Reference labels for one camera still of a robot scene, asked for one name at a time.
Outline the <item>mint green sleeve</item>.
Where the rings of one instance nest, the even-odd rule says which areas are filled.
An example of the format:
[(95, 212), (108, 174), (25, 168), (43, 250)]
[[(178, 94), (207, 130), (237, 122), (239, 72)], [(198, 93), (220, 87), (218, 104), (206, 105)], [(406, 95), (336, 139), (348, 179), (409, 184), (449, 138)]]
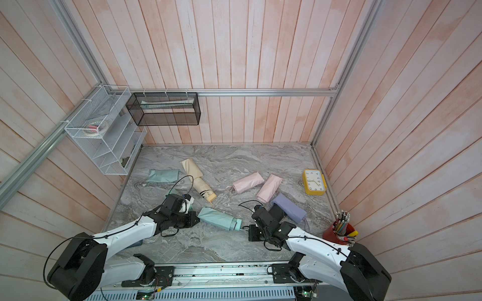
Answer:
[(178, 169), (151, 169), (147, 178), (148, 183), (175, 183), (178, 180)]

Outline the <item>beige umbrella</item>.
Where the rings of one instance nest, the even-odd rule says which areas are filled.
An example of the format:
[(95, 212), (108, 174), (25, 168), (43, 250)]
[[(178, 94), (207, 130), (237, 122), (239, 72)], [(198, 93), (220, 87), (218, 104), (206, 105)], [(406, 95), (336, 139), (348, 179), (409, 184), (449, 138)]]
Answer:
[(200, 177), (193, 180), (193, 188), (209, 203), (212, 203), (217, 198), (213, 189)]

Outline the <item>mint green umbrella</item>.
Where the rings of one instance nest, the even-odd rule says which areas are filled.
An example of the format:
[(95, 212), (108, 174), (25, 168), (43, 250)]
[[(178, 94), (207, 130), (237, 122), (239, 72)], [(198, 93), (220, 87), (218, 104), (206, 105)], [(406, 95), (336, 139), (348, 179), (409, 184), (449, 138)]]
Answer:
[(242, 226), (242, 220), (234, 218), (226, 213), (219, 212), (212, 208), (202, 208), (198, 214), (200, 220), (219, 227), (227, 231), (239, 231)]
[(187, 202), (186, 209), (187, 209), (187, 211), (189, 211), (190, 208), (192, 207), (192, 204), (194, 203), (194, 200), (195, 199), (190, 195), (186, 197), (186, 202)]

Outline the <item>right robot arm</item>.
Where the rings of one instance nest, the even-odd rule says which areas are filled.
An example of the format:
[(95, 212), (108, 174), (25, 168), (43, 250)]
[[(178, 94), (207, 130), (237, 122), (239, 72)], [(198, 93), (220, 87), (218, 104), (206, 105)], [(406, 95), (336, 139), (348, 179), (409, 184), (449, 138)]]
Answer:
[(384, 300), (392, 281), (390, 273), (370, 250), (360, 243), (341, 245), (305, 232), (283, 221), (286, 213), (278, 206), (254, 207), (252, 219), (261, 232), (261, 242), (273, 252), (294, 253), (285, 274), (291, 280), (316, 280), (347, 292), (353, 300)]

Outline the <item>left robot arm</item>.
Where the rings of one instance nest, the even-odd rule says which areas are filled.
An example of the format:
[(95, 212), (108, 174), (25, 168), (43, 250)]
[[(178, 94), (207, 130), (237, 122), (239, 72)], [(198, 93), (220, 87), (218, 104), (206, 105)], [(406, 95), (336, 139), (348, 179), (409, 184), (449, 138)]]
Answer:
[(85, 300), (98, 288), (118, 282), (142, 287), (158, 285), (160, 274), (147, 256), (137, 253), (128, 260), (112, 257), (170, 228), (179, 231), (194, 227), (200, 220), (192, 209), (193, 202), (189, 194), (168, 194), (160, 205), (128, 224), (104, 233), (79, 233), (66, 239), (67, 247), (58, 260), (51, 269), (43, 270), (44, 283), (69, 300)]

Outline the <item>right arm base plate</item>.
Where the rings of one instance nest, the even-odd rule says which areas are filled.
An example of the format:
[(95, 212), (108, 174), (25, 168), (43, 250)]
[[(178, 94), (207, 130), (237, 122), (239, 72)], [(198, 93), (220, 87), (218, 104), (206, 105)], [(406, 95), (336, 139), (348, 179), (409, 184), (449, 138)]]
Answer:
[(289, 263), (276, 263), (271, 265), (267, 271), (272, 275), (274, 283), (319, 283), (318, 280), (309, 279), (302, 275), (299, 268)]

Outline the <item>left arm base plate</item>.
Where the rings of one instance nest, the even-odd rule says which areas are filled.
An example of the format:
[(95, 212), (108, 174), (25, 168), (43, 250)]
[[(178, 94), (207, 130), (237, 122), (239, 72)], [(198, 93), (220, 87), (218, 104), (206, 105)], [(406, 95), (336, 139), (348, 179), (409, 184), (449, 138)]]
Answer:
[(127, 280), (121, 287), (169, 287), (172, 285), (174, 266), (146, 267), (141, 276), (136, 280)]

